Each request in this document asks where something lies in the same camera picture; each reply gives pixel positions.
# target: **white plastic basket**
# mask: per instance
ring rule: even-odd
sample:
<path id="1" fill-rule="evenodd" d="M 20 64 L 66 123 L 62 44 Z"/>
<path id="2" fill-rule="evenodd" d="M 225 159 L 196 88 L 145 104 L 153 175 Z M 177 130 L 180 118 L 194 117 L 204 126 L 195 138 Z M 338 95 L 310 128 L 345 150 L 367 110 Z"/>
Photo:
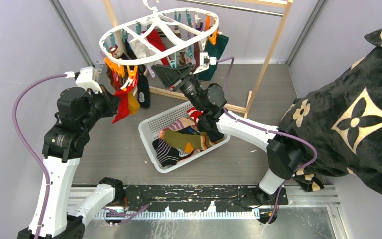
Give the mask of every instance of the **white plastic basket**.
<path id="1" fill-rule="evenodd" d="M 144 147 L 146 148 L 147 154 L 150 157 L 150 160 L 156 167 L 156 170 L 161 173 L 167 173 L 172 170 L 175 170 L 185 164 L 196 160 L 197 158 L 219 148 L 220 146 L 226 144 L 230 140 L 230 135 L 225 135 L 225 139 L 216 144 L 215 146 L 204 150 L 203 152 L 187 158 L 185 161 L 180 164 L 173 166 L 162 167 L 159 161 L 156 158 L 156 151 L 153 149 L 152 142 L 159 138 L 159 132 L 171 126 L 177 119 L 181 117 L 188 116 L 187 110 L 192 108 L 191 102 L 187 101 L 175 107 L 172 107 L 166 111 L 163 111 L 153 117 L 150 117 L 146 120 L 143 120 L 138 126 L 138 131 L 140 132 L 141 140 L 143 141 Z"/>

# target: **fleece blanket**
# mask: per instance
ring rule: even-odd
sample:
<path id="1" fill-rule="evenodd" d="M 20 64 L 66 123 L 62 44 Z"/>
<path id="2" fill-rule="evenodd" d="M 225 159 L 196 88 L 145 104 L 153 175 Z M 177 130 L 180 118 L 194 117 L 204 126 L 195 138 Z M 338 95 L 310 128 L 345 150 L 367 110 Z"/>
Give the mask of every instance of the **fleece blanket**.
<path id="1" fill-rule="evenodd" d="M 338 79 L 295 99 L 281 119 L 318 150 L 314 164 L 295 176 L 307 191 L 316 175 L 357 175 L 382 194 L 382 29 L 365 36 L 375 46 Z M 312 158 L 309 148 L 303 163 Z"/>

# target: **red sock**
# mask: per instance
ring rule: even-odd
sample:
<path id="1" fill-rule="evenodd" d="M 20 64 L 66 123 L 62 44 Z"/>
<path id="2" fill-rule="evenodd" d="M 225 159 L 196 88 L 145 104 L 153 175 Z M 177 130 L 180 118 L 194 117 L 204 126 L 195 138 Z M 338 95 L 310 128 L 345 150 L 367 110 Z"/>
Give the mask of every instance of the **red sock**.
<path id="1" fill-rule="evenodd" d="M 121 98 L 121 102 L 119 103 L 118 114 L 115 116 L 112 123 L 116 123 L 129 115 L 128 93 L 117 91 L 115 92 L 115 95 Z"/>
<path id="2" fill-rule="evenodd" d="M 188 115 L 196 122 L 198 123 L 198 117 L 203 113 L 201 111 L 198 111 L 195 107 L 189 108 L 187 110 Z"/>
<path id="3" fill-rule="evenodd" d="M 155 46 L 159 51 L 162 51 L 162 52 L 166 51 L 166 47 L 163 44 L 162 39 L 160 38 L 156 30 L 151 31 L 151 33 L 147 36 L 147 40 L 149 41 L 150 44 Z M 169 62 L 166 57 L 160 60 L 162 61 L 163 65 L 169 66 Z"/>

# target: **clothes hanger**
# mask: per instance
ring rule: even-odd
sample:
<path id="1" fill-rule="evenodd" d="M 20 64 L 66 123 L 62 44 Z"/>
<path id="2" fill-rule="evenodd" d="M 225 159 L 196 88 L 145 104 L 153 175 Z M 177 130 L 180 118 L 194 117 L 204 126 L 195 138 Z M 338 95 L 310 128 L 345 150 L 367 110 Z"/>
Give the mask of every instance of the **clothes hanger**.
<path id="1" fill-rule="evenodd" d="M 175 52 L 181 51 L 183 49 L 188 49 L 190 45 L 193 45 L 196 42 L 202 41 L 204 39 L 207 39 L 209 36 L 211 36 L 215 30 L 218 27 L 218 20 L 215 21 L 213 27 L 209 29 L 209 31 L 198 31 L 192 27 L 189 27 L 187 24 L 182 24 L 180 22 L 175 21 L 174 19 L 171 19 L 167 16 L 163 16 L 162 14 L 172 14 L 179 12 L 184 12 L 188 10 L 189 12 L 196 12 L 196 13 L 201 13 L 201 14 L 210 14 L 210 16 L 217 18 L 217 15 L 213 12 L 209 12 L 207 10 L 199 9 L 199 8 L 193 8 L 193 7 L 184 7 L 184 8 L 176 8 L 176 9 L 171 9 L 171 10 L 165 10 L 162 12 L 157 12 L 156 7 L 149 7 L 148 3 L 146 0 L 143 0 L 144 5 L 152 11 L 152 14 L 149 16 L 144 16 L 142 18 L 121 24 L 117 27 L 114 27 L 113 29 L 109 30 L 107 33 L 105 33 L 102 38 L 100 39 L 99 46 L 102 50 L 102 52 L 114 63 L 121 64 L 121 65 L 143 65 L 146 63 L 151 63 L 155 62 L 157 60 L 160 60 L 162 58 L 165 58 L 169 55 L 172 55 Z M 139 22 L 142 26 L 147 27 L 150 25 L 149 30 L 146 31 L 145 33 L 138 35 L 134 30 L 131 29 L 132 26 L 136 25 Z M 176 25 L 178 28 L 181 28 L 185 31 L 188 31 L 192 34 L 195 35 L 195 37 L 189 39 L 189 40 L 182 40 L 179 39 L 178 37 L 175 36 L 173 33 L 173 30 L 169 27 L 170 25 Z M 163 52 L 158 50 L 155 46 L 150 44 L 145 38 L 150 34 L 150 32 L 155 28 L 158 27 L 167 37 L 168 40 L 170 40 L 173 44 L 174 47 L 171 47 L 169 49 L 164 50 Z M 151 51 L 153 51 L 155 54 L 149 57 L 145 58 L 140 58 L 140 59 L 116 59 L 114 58 L 110 51 L 107 50 L 105 46 L 105 40 L 110 38 L 111 33 L 115 33 L 119 30 L 125 30 L 126 33 L 130 34 L 132 36 L 131 40 L 132 41 L 140 41 L 142 44 L 144 44 L 146 47 L 148 47 Z"/>

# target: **metal bar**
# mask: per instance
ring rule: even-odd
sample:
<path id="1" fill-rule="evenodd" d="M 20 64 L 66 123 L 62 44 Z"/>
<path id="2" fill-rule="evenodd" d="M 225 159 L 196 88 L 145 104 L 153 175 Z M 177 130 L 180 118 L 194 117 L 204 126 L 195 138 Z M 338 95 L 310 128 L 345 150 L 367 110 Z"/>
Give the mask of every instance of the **metal bar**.
<path id="1" fill-rule="evenodd" d="M 301 34 L 298 37 L 298 40 L 296 41 L 295 46 L 293 47 L 290 56 L 287 60 L 287 64 L 291 65 L 293 60 L 296 57 L 296 54 L 299 52 L 303 42 L 307 38 L 308 34 L 310 33 L 312 27 L 314 26 L 315 22 L 318 19 L 318 16 L 323 11 L 324 6 L 326 6 L 328 0 L 318 0 L 317 4 L 315 5 L 314 9 L 311 12 L 310 17 L 308 18 L 308 21 L 306 25 L 304 26 L 304 29 L 302 30 Z"/>
<path id="2" fill-rule="evenodd" d="M 74 26 L 71 24 L 71 21 L 69 20 L 67 14 L 65 13 L 64 9 L 62 8 L 61 3 L 59 0 L 49 0 L 50 4 L 52 5 L 53 9 L 55 10 L 56 14 L 60 18 L 62 24 L 64 25 L 65 29 L 67 30 L 68 34 L 72 38 L 75 46 L 79 50 L 80 54 L 84 58 L 84 60 L 87 62 L 89 66 L 93 66 L 92 59 L 90 58 L 90 55 L 87 53 L 86 48 L 84 47 L 83 43 L 80 40 L 80 37 L 78 36 L 77 32 L 74 29 Z"/>
<path id="3" fill-rule="evenodd" d="M 200 4 L 200 5 L 206 5 L 206 6 L 215 6 L 215 7 L 221 7 L 221 8 L 226 8 L 226 9 L 238 10 L 238 11 L 246 11 L 246 12 L 264 14 L 264 15 L 270 15 L 270 16 L 280 16 L 280 17 L 283 16 L 282 13 L 278 13 L 278 12 L 261 11 L 261 10 L 256 10 L 256 9 L 252 9 L 252 8 L 222 5 L 222 4 L 204 2 L 204 1 L 194 1 L 194 0 L 174 0 L 174 1 L 183 1 L 183 2 Z"/>
<path id="4" fill-rule="evenodd" d="M 330 223 L 337 239 L 348 239 L 348 234 L 343 224 L 342 215 L 339 212 L 340 207 L 327 207 Z"/>

